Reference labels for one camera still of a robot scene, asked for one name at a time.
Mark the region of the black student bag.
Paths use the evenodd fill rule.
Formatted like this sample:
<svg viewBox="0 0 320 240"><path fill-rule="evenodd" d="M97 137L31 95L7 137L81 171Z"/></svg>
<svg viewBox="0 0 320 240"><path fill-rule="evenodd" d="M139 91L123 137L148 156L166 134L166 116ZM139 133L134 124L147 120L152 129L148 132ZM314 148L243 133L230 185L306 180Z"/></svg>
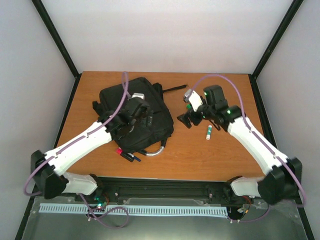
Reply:
<svg viewBox="0 0 320 240"><path fill-rule="evenodd" d="M174 132L174 121L164 102L164 93L160 83L152 84L145 77L128 82L129 96L106 125L124 154L154 157L165 149Z"/></svg>

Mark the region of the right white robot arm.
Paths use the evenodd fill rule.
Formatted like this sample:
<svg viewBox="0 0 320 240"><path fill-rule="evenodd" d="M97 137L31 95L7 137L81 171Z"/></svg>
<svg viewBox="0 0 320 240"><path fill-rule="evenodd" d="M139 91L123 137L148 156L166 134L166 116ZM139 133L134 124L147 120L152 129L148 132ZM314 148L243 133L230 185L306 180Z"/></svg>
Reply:
<svg viewBox="0 0 320 240"><path fill-rule="evenodd" d="M297 158L288 158L267 141L241 107L229 106L221 86L212 85L203 91L204 96L193 89L184 94L188 107L178 120L187 128L203 120L214 122L217 129L229 133L250 153L264 174L263 177L231 179L231 194L261 198L270 205L294 197L301 185L302 163Z"/></svg>

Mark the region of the white green glue stick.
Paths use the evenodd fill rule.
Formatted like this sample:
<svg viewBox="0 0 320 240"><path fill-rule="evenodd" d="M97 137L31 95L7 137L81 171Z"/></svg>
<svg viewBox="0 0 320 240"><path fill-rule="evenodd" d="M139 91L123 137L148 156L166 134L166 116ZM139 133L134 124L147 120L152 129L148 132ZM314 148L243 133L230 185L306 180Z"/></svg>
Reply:
<svg viewBox="0 0 320 240"><path fill-rule="evenodd" d="M206 137L205 137L205 139L207 141L211 139L212 129L213 129L213 126L212 125L208 125L207 132L206 132Z"/></svg>

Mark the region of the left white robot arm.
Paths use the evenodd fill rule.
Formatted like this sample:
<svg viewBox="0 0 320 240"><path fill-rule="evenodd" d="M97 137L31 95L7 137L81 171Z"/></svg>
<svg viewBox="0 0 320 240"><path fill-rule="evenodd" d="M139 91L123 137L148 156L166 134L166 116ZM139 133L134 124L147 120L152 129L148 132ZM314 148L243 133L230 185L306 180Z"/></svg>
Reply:
<svg viewBox="0 0 320 240"><path fill-rule="evenodd" d="M39 193L47 200L60 194L87 195L92 201L103 198L104 188L92 175L68 172L78 160L102 145L130 133L150 112L150 105L140 97L126 101L115 111L102 111L89 128L65 144L47 151L36 150L30 157L30 176Z"/></svg>

